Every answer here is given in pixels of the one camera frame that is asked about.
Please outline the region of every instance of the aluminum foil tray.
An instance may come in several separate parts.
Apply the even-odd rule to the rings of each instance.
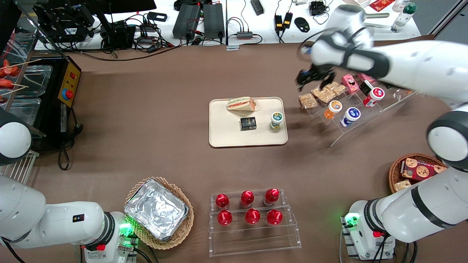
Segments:
[[[124,211],[155,238],[168,241],[187,217],[189,208],[164,186],[150,179],[128,201]]]

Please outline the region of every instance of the wicker basket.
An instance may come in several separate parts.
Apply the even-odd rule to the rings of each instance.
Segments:
[[[185,194],[182,193],[182,190],[178,188],[175,184],[169,184],[165,178],[162,177],[148,177],[147,179],[139,182],[128,194],[127,200],[125,204],[130,200],[130,198],[135,194],[135,192],[146,183],[147,180],[154,179],[158,183],[162,184],[166,187],[169,191],[175,194],[178,198],[180,198],[188,207],[189,207],[189,214],[187,218],[179,225],[176,229],[174,234],[172,235],[171,239],[167,242],[162,242],[157,240],[151,232],[149,232],[146,228],[140,226],[138,222],[133,220],[131,217],[127,216],[127,221],[132,225],[133,231],[135,234],[148,246],[155,248],[155,249],[169,249],[173,248],[180,243],[189,235],[190,230],[193,226],[193,207],[190,204],[190,201],[187,199]]]
[[[436,158],[434,158],[432,156],[428,156],[426,154],[409,153],[407,155],[404,155],[404,156],[398,158],[392,164],[392,166],[390,167],[390,170],[388,171],[388,183],[390,184],[390,190],[392,191],[392,193],[396,193],[396,188],[395,188],[395,186],[393,186],[394,183],[397,183],[399,181],[403,181],[403,180],[408,179],[406,177],[401,176],[401,173],[400,173],[400,171],[402,169],[402,161],[404,159],[406,159],[406,158],[412,158],[412,159],[415,159],[415,160],[418,160],[418,161],[423,161],[423,162],[427,162],[427,163],[430,163],[430,164],[437,164],[437,165],[442,166],[442,167],[447,167],[441,161],[437,160]],[[412,179],[409,179],[409,181],[411,182],[411,184],[415,184],[415,183],[418,182],[418,181],[412,180]]]

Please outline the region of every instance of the beige tray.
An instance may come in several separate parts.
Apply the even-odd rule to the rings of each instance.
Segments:
[[[254,98],[257,111],[229,111],[231,99],[216,99],[210,102],[210,145],[213,147],[239,147],[281,145],[288,141],[283,101],[278,97]],[[278,130],[270,128],[273,112],[283,113],[284,121]],[[241,131],[241,118],[255,117],[255,130]]]

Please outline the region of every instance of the white table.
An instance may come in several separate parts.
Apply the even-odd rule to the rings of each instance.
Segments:
[[[245,7],[245,10],[243,12],[243,16],[247,23],[250,26],[250,31],[252,31],[254,34],[259,34],[263,37],[262,43],[278,43],[279,39],[278,36],[276,35],[275,29],[274,29],[274,14],[276,7],[278,6],[278,1],[277,0],[263,0],[263,7],[265,9],[265,13],[261,15],[256,15],[253,8],[252,4],[250,3],[250,0],[246,0],[247,6]],[[282,0],[279,3],[279,8],[278,8],[278,15],[281,15],[284,19],[284,16],[291,4],[290,0]],[[342,0],[333,0],[333,2],[330,3],[330,14],[335,10],[336,7],[339,5],[345,4]],[[402,40],[402,39],[408,39],[408,38],[413,38],[413,37],[419,37],[421,36],[421,33],[419,32],[416,24],[414,23],[413,19],[411,19],[408,24],[403,28],[403,30],[399,33],[394,33],[390,31],[390,26],[393,24],[395,21],[396,17],[398,16],[398,13],[394,12],[392,10],[392,5],[388,6],[384,10],[380,11],[380,13],[390,13],[390,16],[388,18],[373,18],[373,19],[367,19],[365,21],[366,24],[373,24],[376,26],[379,26],[381,28],[372,28],[374,30],[374,39],[375,40]],[[326,24],[319,25],[317,22],[313,20],[313,17],[309,15],[309,9],[308,9],[309,4],[303,4],[303,5],[292,5],[291,7],[291,12],[292,12],[292,22],[291,26],[289,29],[287,29],[282,37],[284,42],[286,43],[300,43],[304,41],[307,37],[310,35],[319,32],[320,30],[323,30],[325,28]],[[228,18],[231,16],[236,16],[241,18],[241,11],[242,8],[244,7],[244,0],[229,0],[227,3],[227,16]],[[370,7],[364,8],[366,13],[377,13],[374,9]],[[310,26],[310,31],[308,33],[303,33],[301,32],[296,25],[294,24],[294,19],[296,17],[303,17],[307,20]],[[315,19],[322,23],[325,21],[327,18],[327,15],[321,15],[321,16],[316,16]],[[238,31],[239,25],[235,22],[231,22],[228,27],[228,33],[229,35],[235,34]],[[236,45],[236,44],[242,44],[242,43],[251,43],[255,42],[255,40],[237,40],[235,36],[231,37],[229,39],[229,45]]]
[[[153,12],[158,12],[158,13],[165,13],[168,15],[168,19],[165,22],[157,22],[158,27],[161,28],[162,31],[162,36],[169,42],[171,42],[174,45],[180,44],[179,39],[175,39],[172,35],[172,28],[174,27],[174,23],[177,19],[177,15],[179,12],[174,10],[174,1],[173,0],[155,0],[157,9],[152,10]],[[242,8],[244,7],[244,0],[228,0],[227,3],[227,17],[226,17],[226,0],[220,0],[220,3],[223,5],[223,14],[224,14],[224,20],[226,20],[229,17],[236,16],[241,18],[241,11]],[[263,37],[263,41],[261,42],[262,44],[271,44],[271,43],[278,43],[278,37],[274,31],[274,24],[273,24],[273,17],[275,14],[275,9],[277,7],[277,1],[276,0],[263,0],[263,6],[265,9],[265,14],[261,15],[256,15],[252,5],[250,3],[250,0],[246,0],[247,6],[245,7],[245,10],[243,12],[243,16],[246,20],[246,22],[249,24],[249,29],[252,31],[254,34],[261,35]],[[278,15],[282,15],[284,17],[286,11],[289,8],[289,5],[291,4],[290,0],[282,0],[279,4],[278,8]],[[342,0],[333,0],[330,4],[330,13],[333,12],[333,10],[339,6],[344,4]],[[372,28],[374,30],[374,39],[375,40],[402,40],[402,39],[408,39],[408,38],[413,38],[413,37],[419,37],[421,36],[421,33],[419,32],[416,24],[414,21],[411,19],[408,24],[403,28],[403,30],[399,33],[393,33],[390,31],[390,26],[392,25],[393,21],[396,19],[398,16],[398,13],[392,11],[392,5],[384,9],[382,12],[388,12],[390,13],[390,16],[388,18],[376,18],[376,19],[367,19],[366,24],[372,24],[375,26],[378,26],[379,28]],[[375,10],[373,10],[370,7],[366,7],[365,11],[367,13],[376,13]],[[303,5],[292,5],[291,7],[291,12],[293,13],[292,16],[292,24],[291,27],[285,31],[283,35],[283,40],[286,43],[300,43],[304,41],[307,37],[310,35],[323,30],[325,28],[325,24],[319,25],[317,24],[313,18],[309,15],[308,12],[308,4],[303,4]],[[113,19],[114,21],[120,21],[124,20],[131,15],[135,15],[136,13],[122,13],[122,14],[114,14]],[[109,22],[111,21],[110,15],[106,15],[107,19]],[[310,25],[310,31],[308,33],[302,33],[299,31],[299,29],[296,27],[294,24],[294,19],[296,17],[303,17],[307,20],[307,22]],[[322,15],[319,17],[315,17],[315,19],[319,22],[323,22],[326,19],[326,15]],[[128,24],[139,24],[135,20],[129,20],[127,22]],[[96,27],[99,24],[99,21],[96,20],[94,27]],[[198,24],[197,30],[204,31],[204,25],[202,22]],[[237,33],[239,30],[239,25],[236,22],[231,22],[228,26],[228,34],[232,35]],[[137,32],[135,33],[135,38],[139,36],[139,29],[137,28]],[[83,42],[77,43],[76,47],[78,49],[99,49],[101,46],[101,36],[99,33],[95,34],[93,38],[87,37],[87,39]],[[254,39],[250,40],[238,40],[235,36],[232,36],[229,39],[229,45],[239,45],[239,44],[245,44],[245,43],[254,43],[259,41],[259,38],[255,37]],[[204,45],[218,45],[219,43],[217,42],[208,42],[205,41]],[[42,42],[38,42],[36,45],[36,50],[45,50],[44,45]]]

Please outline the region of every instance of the red bottle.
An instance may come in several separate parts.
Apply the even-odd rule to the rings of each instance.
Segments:
[[[254,193],[252,191],[247,190],[241,194],[241,205],[245,208],[250,207],[254,202]]]
[[[272,225],[272,226],[279,225],[282,220],[283,220],[283,214],[276,209],[272,209],[266,214],[266,222],[269,225]]]
[[[269,189],[266,191],[263,197],[263,203],[267,206],[274,205],[279,198],[279,190],[276,188]]]
[[[245,222],[249,225],[255,225],[260,221],[260,213],[257,209],[250,208],[245,213]]]
[[[222,210],[218,214],[218,223],[222,226],[228,226],[233,221],[233,216],[228,210]]]
[[[219,194],[216,197],[216,205],[220,209],[227,209],[229,207],[229,198],[227,198],[227,195],[225,194]]]

